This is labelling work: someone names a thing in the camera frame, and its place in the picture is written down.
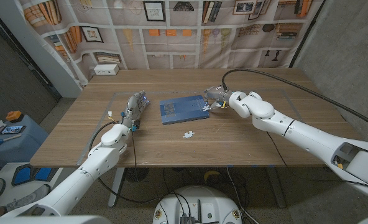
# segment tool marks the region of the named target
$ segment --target wooden table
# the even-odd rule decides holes
[[[263,68],[265,72],[318,91],[299,69]],[[232,109],[216,109],[209,119],[162,125],[160,100],[191,95],[221,84],[228,69],[127,70],[114,76],[95,76],[50,133],[30,163],[36,167],[76,167],[87,158],[90,137],[97,127],[109,122],[106,113],[120,119],[127,99],[140,90],[151,104],[134,133],[138,167],[249,167],[283,166],[274,145],[264,131],[242,119]],[[281,113],[345,138],[360,136],[329,103],[295,87],[262,75],[236,72],[226,78],[232,90],[256,91]],[[100,132],[95,140],[99,142]],[[192,138],[183,138],[193,131]],[[290,166],[320,166],[323,163],[278,135],[272,135]],[[118,167],[134,167],[130,141]]]

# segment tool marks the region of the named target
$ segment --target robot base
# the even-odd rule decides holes
[[[167,224],[167,221],[180,224],[242,223],[238,206],[227,195],[216,189],[195,185],[182,187],[175,190],[175,193],[182,195],[188,201],[192,218],[189,217],[188,205],[184,198],[177,195],[184,208],[185,215],[183,216],[183,210],[177,197],[169,194],[158,203],[153,215],[153,224]]]

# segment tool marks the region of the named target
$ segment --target blue puzzle board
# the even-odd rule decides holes
[[[162,124],[209,118],[209,112],[203,111],[204,106],[205,103],[201,95],[161,100],[160,115]]]

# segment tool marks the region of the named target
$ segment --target blue table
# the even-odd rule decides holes
[[[48,134],[34,120],[25,115],[22,121],[5,122],[8,126],[25,125],[22,136],[11,139],[0,145],[0,167],[8,162],[29,162],[38,148],[46,140]],[[0,139],[6,139],[16,134],[1,134]]]

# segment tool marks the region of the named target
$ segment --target picture frame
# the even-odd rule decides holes
[[[260,16],[261,13],[261,9],[264,6],[265,1],[264,0],[257,0],[256,5],[254,7],[254,12],[253,14],[249,15],[249,18],[247,20],[253,20],[253,19],[257,19]]]
[[[257,0],[236,0],[233,15],[253,14]]]
[[[143,3],[147,21],[166,21],[164,1],[144,1]]]
[[[85,37],[86,42],[100,42],[104,43],[99,29],[97,27],[81,26],[80,30]]]
[[[267,10],[269,10],[271,0],[265,0],[263,7],[261,8],[260,15],[264,15],[267,13]]]

